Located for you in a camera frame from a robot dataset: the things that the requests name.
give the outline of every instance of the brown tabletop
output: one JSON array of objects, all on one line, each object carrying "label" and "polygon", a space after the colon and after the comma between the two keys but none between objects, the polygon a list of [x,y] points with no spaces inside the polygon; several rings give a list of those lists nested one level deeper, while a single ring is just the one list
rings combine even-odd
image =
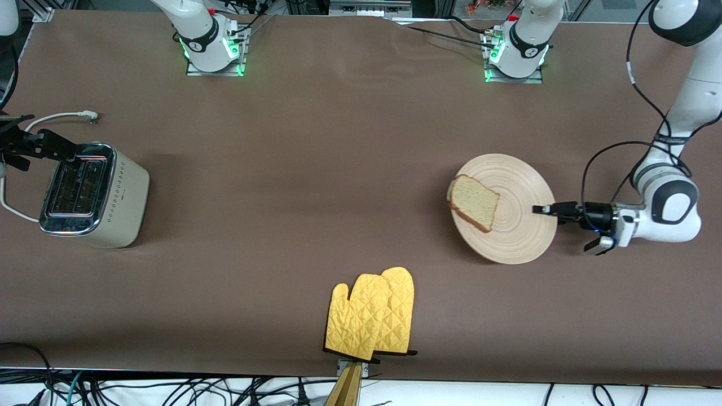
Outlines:
[{"label": "brown tabletop", "polygon": [[[519,157],[572,200],[595,151],[649,140],[659,119],[629,85],[629,30],[561,25],[545,83],[505,85],[484,82],[475,47],[390,21],[278,17],[254,35],[245,77],[211,78],[184,75],[163,14],[57,12],[36,25],[7,111],[103,112],[47,127],[117,147],[151,190],[121,250],[0,210],[0,337],[55,366],[328,376],[333,286],[404,266],[419,355],[384,358],[385,378],[720,384],[719,127],[685,155],[704,219],[689,243],[589,257],[595,236],[569,226],[536,261],[497,265],[445,203],[477,155]],[[663,108],[691,55],[640,29],[636,77]],[[600,158],[588,198],[608,199],[642,153]],[[11,169],[8,200],[38,212],[52,166]],[[39,366],[33,356],[4,351],[0,364]]]}]

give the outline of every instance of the wooden board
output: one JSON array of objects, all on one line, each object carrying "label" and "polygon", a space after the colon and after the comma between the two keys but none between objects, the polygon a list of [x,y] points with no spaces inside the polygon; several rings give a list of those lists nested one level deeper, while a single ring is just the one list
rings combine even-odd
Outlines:
[{"label": "wooden board", "polygon": [[554,194],[529,164],[509,155],[488,154],[470,160],[456,175],[471,176],[500,194],[489,233],[451,210],[461,237],[474,251],[501,264],[524,264],[549,248],[557,232],[557,219],[532,214],[531,207],[554,203]]}]

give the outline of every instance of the teal cable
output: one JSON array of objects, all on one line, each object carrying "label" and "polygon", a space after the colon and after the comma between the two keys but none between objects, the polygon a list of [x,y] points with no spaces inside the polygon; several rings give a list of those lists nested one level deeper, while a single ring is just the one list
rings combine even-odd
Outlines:
[{"label": "teal cable", "polygon": [[68,389],[68,398],[65,399],[65,406],[72,405],[72,399],[73,399],[73,389],[75,389],[75,385],[78,384],[78,379],[80,378],[80,374],[83,371],[78,371],[78,373],[75,374],[75,378],[73,378],[73,382],[70,384],[70,389]]}]

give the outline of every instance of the yellow oven mitt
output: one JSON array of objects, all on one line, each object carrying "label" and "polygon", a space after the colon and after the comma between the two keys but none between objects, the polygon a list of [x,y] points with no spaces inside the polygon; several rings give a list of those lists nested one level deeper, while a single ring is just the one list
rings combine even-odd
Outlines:
[{"label": "yellow oven mitt", "polygon": [[411,338],[411,316],[414,310],[414,280],[406,268],[390,268],[381,274],[391,289],[383,316],[376,351],[406,355]]},{"label": "yellow oven mitt", "polygon": [[348,285],[336,285],[331,294],[324,349],[370,361],[390,294],[386,278],[379,275],[359,275],[350,297]]}]

